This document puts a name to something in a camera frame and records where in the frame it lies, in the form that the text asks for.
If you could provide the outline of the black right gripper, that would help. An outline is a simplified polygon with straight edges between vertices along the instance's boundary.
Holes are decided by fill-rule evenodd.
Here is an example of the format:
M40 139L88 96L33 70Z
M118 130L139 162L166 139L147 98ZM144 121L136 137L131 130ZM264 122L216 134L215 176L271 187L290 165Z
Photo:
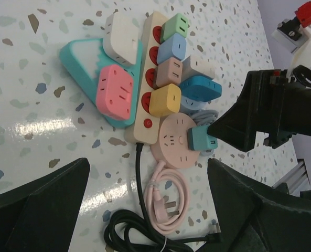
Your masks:
M282 70L249 71L236 103L207 133L242 152L255 147L258 132L274 149L296 134L311 137L311 70L299 65L293 74L284 83Z

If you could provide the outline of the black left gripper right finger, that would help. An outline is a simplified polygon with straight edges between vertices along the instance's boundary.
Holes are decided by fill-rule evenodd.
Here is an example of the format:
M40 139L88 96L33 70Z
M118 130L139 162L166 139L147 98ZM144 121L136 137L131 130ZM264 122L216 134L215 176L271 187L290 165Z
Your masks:
M207 175L221 242L207 251L311 251L311 197L296 197L249 178L217 159Z

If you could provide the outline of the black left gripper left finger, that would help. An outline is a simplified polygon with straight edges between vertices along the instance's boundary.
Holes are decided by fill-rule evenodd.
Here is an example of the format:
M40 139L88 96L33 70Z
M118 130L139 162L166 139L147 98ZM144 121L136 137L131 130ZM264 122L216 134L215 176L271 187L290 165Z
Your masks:
M0 251L68 251L89 173L79 158L0 194Z

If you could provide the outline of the blue square adapter plug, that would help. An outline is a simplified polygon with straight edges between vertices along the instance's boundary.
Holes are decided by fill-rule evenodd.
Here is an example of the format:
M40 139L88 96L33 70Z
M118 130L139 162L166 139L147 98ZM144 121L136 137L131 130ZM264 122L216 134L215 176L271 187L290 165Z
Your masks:
M220 84L201 75L189 77L179 85L179 88L184 97L199 102L209 102L222 95Z

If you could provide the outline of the teal cube plug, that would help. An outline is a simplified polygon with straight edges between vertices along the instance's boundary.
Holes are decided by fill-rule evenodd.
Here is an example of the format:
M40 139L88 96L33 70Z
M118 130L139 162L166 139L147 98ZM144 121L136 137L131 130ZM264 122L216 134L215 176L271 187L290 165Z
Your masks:
M200 125L188 129L188 147L193 151L209 151L218 147L217 138L210 136L208 131L209 125Z

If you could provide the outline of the yellow cube plug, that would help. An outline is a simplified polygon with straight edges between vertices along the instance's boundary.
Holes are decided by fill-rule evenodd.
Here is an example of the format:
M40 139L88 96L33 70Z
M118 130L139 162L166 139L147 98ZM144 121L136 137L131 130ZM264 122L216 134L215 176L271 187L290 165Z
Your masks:
M149 113L158 118L178 113L180 103L181 89L171 83L151 92Z

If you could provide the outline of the pink round socket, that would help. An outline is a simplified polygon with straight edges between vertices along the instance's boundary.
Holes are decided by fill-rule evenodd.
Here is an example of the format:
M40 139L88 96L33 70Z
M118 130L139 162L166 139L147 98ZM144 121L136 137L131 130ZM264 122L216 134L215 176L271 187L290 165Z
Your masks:
M157 161L164 161L166 167L187 169L198 160L200 153L188 147L187 131L196 127L194 120L184 113L174 113L160 120L158 139L151 145L151 152Z

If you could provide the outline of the beige power strip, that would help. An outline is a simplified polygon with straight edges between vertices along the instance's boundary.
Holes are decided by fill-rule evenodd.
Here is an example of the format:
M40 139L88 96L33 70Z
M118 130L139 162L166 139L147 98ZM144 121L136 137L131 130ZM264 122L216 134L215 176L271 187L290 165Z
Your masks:
M168 18L154 11L145 19L141 41L143 45L140 70L140 87L134 124L126 128L125 139L129 143L154 144L157 141L160 118L149 113L149 102L157 67L162 25Z

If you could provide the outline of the pink square adapter plug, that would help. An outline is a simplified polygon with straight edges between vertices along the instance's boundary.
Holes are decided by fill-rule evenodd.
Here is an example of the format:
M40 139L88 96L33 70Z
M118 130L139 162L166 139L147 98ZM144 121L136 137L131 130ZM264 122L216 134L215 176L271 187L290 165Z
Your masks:
M95 104L105 116L122 121L130 118L134 80L117 64L100 71Z

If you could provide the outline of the teal triangular power socket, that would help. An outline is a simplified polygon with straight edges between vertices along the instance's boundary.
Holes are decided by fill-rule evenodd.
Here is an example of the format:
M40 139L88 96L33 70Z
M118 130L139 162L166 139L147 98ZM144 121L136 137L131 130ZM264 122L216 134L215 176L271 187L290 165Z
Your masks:
M62 65L66 68L68 73L71 74L72 78L92 103L95 103L101 69L117 63L106 55L102 47L102 41L102 38L73 40L63 46L59 51L59 59ZM109 116L105 116L105 119L113 127L126 128L135 122L138 104L142 50L142 41L139 40L136 64L131 67L123 68L133 77L134 80L131 116L127 120L116 120L110 118Z

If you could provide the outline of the light blue round socket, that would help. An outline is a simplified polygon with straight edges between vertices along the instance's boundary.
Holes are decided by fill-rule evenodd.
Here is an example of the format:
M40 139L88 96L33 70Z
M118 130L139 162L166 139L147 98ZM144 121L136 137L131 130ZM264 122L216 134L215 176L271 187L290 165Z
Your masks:
M185 113L185 114L191 114L196 111L201 110L206 106L207 102L201 102L189 99L185 96L181 96L181 102L180 102L180 110L179 112Z

